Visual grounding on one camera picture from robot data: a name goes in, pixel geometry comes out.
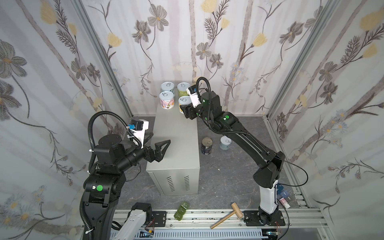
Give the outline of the pink label can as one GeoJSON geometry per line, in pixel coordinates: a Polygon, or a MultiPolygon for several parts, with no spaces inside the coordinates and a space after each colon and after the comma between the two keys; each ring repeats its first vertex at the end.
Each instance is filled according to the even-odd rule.
{"type": "Polygon", "coordinates": [[[175,104],[175,95],[173,92],[170,91],[164,91],[159,94],[159,100],[161,107],[163,109],[169,110],[174,107],[175,104]]]}

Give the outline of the dark blue can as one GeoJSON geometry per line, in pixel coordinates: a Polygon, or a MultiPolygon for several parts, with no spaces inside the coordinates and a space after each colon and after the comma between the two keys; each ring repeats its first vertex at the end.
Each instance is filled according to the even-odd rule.
{"type": "Polygon", "coordinates": [[[210,137],[203,138],[201,143],[202,154],[209,155],[212,152],[212,148],[213,148],[213,139],[210,137]]]}

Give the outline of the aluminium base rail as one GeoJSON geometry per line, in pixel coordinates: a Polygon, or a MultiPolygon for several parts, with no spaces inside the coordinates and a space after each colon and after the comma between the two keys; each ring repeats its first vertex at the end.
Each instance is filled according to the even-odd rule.
{"type": "MultiPolygon", "coordinates": [[[[188,210],[180,221],[174,218],[175,210],[155,210],[154,222],[150,229],[209,229],[210,226],[231,213],[230,209],[219,210],[188,210]]],[[[270,225],[262,225],[257,218],[257,210],[243,210],[244,216],[229,217],[219,224],[217,229],[245,228],[276,228],[277,230],[327,228],[328,224],[319,209],[288,209],[281,210],[275,221],[270,225]]]]}

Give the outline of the blue brown label can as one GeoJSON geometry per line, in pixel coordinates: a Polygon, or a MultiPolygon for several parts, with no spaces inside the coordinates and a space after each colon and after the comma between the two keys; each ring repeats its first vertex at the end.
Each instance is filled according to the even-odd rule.
{"type": "Polygon", "coordinates": [[[161,92],[175,93],[175,84],[173,82],[164,82],[161,84],[161,92]]]}

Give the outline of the teal label can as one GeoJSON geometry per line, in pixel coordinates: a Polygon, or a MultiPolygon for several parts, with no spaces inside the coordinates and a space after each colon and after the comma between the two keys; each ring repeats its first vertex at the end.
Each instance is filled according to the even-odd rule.
{"type": "Polygon", "coordinates": [[[222,136],[220,139],[220,149],[228,150],[232,144],[232,140],[226,136],[222,136]]]}

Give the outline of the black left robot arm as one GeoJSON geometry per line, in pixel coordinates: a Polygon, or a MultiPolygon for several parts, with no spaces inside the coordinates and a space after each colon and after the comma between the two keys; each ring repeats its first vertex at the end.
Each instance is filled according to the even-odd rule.
{"type": "Polygon", "coordinates": [[[89,134],[91,149],[96,162],[91,161],[90,175],[83,184],[80,216],[84,223],[84,240],[107,240],[110,237],[113,215],[122,188],[127,179],[125,171],[139,161],[160,162],[171,144],[165,140],[149,146],[138,147],[133,141],[124,141],[119,135],[102,137],[96,144],[89,134]]]}

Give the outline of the grey metal cabinet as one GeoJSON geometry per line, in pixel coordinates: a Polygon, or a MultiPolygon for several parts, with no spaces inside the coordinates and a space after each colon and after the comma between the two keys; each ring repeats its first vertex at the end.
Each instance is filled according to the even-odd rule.
{"type": "Polygon", "coordinates": [[[198,193],[200,176],[197,120],[188,120],[179,110],[179,95],[174,94],[174,107],[166,110],[159,103],[151,144],[171,140],[161,162],[147,164],[146,171],[161,195],[198,193]]]}

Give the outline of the wooden mallet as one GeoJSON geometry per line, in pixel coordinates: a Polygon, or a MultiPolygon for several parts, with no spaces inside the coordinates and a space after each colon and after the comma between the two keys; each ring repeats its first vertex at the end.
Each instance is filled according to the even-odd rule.
{"type": "Polygon", "coordinates": [[[216,222],[215,224],[213,224],[212,226],[210,226],[210,229],[214,229],[216,228],[218,225],[222,224],[224,221],[226,221],[227,219],[229,219],[230,217],[232,217],[233,215],[236,215],[236,217],[238,219],[241,219],[244,214],[243,212],[240,210],[239,206],[236,204],[236,203],[232,203],[231,204],[231,207],[232,207],[232,212],[227,214],[226,216],[224,216],[223,218],[221,218],[218,222],[216,222]]]}

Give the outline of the yellow label can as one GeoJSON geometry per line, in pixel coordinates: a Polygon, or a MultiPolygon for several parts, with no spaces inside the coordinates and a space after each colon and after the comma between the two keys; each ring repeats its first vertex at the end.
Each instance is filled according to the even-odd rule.
{"type": "Polygon", "coordinates": [[[191,104],[191,103],[192,103],[192,100],[191,100],[191,97],[190,97],[190,96],[181,96],[181,97],[179,97],[178,102],[179,102],[179,110],[180,110],[180,113],[183,114],[184,112],[183,112],[183,110],[181,109],[181,106],[183,106],[183,105],[186,105],[186,106],[187,106],[187,105],[191,104]]]}

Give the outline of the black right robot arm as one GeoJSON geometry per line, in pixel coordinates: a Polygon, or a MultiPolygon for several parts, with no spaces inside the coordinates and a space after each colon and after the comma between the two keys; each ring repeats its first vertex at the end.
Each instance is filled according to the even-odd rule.
{"type": "Polygon", "coordinates": [[[181,105],[187,119],[199,117],[215,134],[223,135],[242,148],[258,165],[253,179],[260,187],[261,200],[258,218],[262,225],[275,222],[279,206],[277,185],[283,164],[286,162],[283,152],[274,152],[254,137],[240,120],[232,113],[222,110],[220,98],[213,91],[188,93],[191,103],[181,105]]]}

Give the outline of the small purple box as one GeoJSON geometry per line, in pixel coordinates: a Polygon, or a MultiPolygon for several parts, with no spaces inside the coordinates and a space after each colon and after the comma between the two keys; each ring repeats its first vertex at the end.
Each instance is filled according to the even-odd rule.
{"type": "Polygon", "coordinates": [[[281,192],[281,196],[282,196],[283,198],[285,198],[285,199],[288,199],[288,198],[290,197],[290,193],[287,192],[287,191],[282,191],[282,192],[281,192]]]}

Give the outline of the blue square box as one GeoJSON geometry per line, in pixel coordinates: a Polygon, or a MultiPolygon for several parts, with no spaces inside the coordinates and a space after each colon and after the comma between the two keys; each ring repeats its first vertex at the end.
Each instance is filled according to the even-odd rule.
{"type": "Polygon", "coordinates": [[[277,195],[281,195],[281,193],[284,191],[284,186],[281,184],[277,184],[277,195]]]}

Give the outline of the green label can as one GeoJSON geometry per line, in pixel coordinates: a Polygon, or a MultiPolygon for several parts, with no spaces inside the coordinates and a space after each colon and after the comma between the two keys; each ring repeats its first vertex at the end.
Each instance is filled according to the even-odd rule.
{"type": "Polygon", "coordinates": [[[183,96],[188,96],[188,88],[190,87],[191,85],[189,83],[185,83],[185,82],[182,82],[182,83],[179,83],[177,85],[177,90],[178,90],[178,93],[179,93],[179,97],[183,97],[183,96]]]}

